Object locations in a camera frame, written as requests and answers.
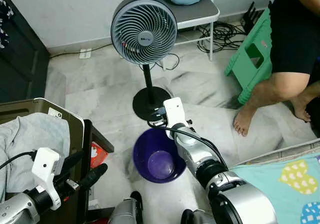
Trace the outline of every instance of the red package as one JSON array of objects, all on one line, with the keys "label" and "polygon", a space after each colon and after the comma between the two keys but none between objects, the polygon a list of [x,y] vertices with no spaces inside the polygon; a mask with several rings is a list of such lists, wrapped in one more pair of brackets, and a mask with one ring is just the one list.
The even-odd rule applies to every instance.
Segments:
[{"label": "red package", "polygon": [[98,146],[97,143],[95,143],[94,141],[91,143],[91,168],[96,168],[97,166],[99,166],[104,162],[107,156],[108,152]]}]

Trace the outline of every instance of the wire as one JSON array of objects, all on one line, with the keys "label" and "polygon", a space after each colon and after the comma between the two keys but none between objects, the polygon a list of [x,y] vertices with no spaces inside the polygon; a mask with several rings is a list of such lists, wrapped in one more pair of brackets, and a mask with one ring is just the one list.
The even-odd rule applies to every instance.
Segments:
[{"label": "wire", "polygon": [[92,49],[92,50],[87,50],[87,51],[64,52],[64,53],[60,53],[60,54],[57,54],[57,55],[52,55],[52,56],[50,56],[49,58],[51,59],[51,58],[56,58],[56,57],[63,56],[63,55],[93,52],[93,51],[99,50],[99,49],[101,49],[101,48],[105,48],[105,47],[107,47],[107,46],[110,46],[110,45],[111,45],[111,44],[102,45],[102,46],[100,46],[100,47],[97,47],[97,48]]},{"label": "wire", "polygon": [[188,137],[191,137],[193,139],[196,139],[197,141],[205,144],[207,147],[209,147],[212,151],[214,151],[214,153],[218,156],[220,162],[228,169],[228,166],[224,160],[224,158],[221,156],[220,152],[218,151],[217,147],[209,140],[205,139],[205,138],[200,138],[197,137],[196,135],[190,134],[188,132],[185,132],[183,130],[178,130],[178,129],[173,129],[173,128],[169,128],[166,126],[157,126],[157,125],[152,125],[149,121],[147,121],[147,124],[149,127],[151,128],[156,128],[156,129],[161,129],[161,130],[167,130],[167,131],[171,131],[171,132],[175,132],[175,133],[180,133],[183,135],[186,135]]},{"label": "wire", "polygon": [[[179,58],[179,56],[178,56],[177,54],[174,54],[174,53],[168,53],[168,55],[173,55],[173,56],[176,56],[176,58],[177,58],[177,62],[173,65],[172,68],[166,68],[166,70],[172,71],[172,70],[174,70],[174,69],[176,69],[176,68],[178,67],[178,65],[179,65],[179,63],[180,63],[180,58]],[[155,64],[156,64],[157,66],[161,67],[161,68],[164,68],[164,67],[163,67],[160,63],[158,63],[158,62],[156,62]]]},{"label": "wire", "polygon": [[[202,33],[200,38],[210,37],[209,25],[205,27],[199,26],[197,29]],[[213,48],[213,52],[219,52],[221,50],[237,50],[243,40],[232,40],[233,37],[237,35],[246,35],[246,33],[240,28],[240,25],[232,25],[229,23],[216,21],[213,25],[213,43],[216,48]],[[197,47],[200,51],[204,53],[210,53],[210,50],[206,47],[204,41],[199,40],[197,42]]]},{"label": "wire", "polygon": [[8,165],[9,163],[11,163],[12,161],[14,161],[15,159],[22,157],[22,156],[26,156],[29,155],[33,158],[35,157],[35,154],[37,153],[37,151],[27,151],[27,152],[22,152],[18,155],[15,155],[14,157],[10,158],[9,160],[7,160],[5,163],[3,163],[2,165],[0,165],[0,170],[5,167],[6,165]]}]

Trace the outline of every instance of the baseboard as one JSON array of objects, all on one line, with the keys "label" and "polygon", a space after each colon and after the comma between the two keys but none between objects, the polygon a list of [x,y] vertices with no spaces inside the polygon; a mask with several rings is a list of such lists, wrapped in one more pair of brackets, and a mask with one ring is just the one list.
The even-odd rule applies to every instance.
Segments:
[{"label": "baseboard", "polygon": [[[265,8],[266,7],[257,8],[256,10],[260,11],[260,10],[264,10]],[[219,21],[225,22],[225,23],[238,22],[241,20],[241,18],[243,17],[243,15],[246,12],[247,11],[244,10],[244,11],[240,11],[240,12],[236,12],[236,13],[232,13],[232,14],[221,15],[219,17]],[[49,53],[53,56],[53,55],[57,55],[60,53],[79,52],[80,49],[88,49],[88,48],[95,49],[95,48],[99,48],[104,45],[109,45],[111,43],[112,43],[111,36],[106,36],[103,38],[85,40],[85,41],[70,43],[70,44],[66,44],[66,45],[51,46],[51,47],[48,47],[47,49],[48,49]]]},{"label": "baseboard", "polygon": [[[257,8],[256,10],[261,11],[266,8],[267,7],[260,7],[260,8]],[[239,11],[239,12],[235,12],[235,13],[231,13],[231,14],[227,14],[227,15],[220,15],[218,20],[220,22],[224,22],[224,23],[239,22],[246,12],[247,12],[247,10],[243,10],[243,11]]]},{"label": "baseboard", "polygon": [[104,45],[109,45],[111,43],[112,43],[111,36],[107,36],[103,38],[85,40],[85,41],[70,43],[66,45],[51,46],[51,47],[47,47],[47,50],[53,56],[60,53],[79,52],[81,49],[89,49],[89,48],[95,49],[95,48],[102,47]]}]

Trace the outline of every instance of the wall outlet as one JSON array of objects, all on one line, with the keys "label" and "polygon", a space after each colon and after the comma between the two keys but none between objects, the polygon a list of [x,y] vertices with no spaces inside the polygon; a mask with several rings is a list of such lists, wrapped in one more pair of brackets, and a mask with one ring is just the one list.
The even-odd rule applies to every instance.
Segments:
[{"label": "wall outlet", "polygon": [[81,49],[80,50],[80,55],[79,55],[79,59],[87,59],[91,57],[91,50],[92,48],[89,49]]}]

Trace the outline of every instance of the chair leg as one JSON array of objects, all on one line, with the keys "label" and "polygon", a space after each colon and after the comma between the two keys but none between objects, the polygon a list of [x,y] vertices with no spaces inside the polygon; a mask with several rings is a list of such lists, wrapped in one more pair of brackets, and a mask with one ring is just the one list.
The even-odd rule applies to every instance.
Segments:
[{"label": "chair leg", "polygon": [[212,62],[214,51],[214,23],[210,23],[210,61]]}]

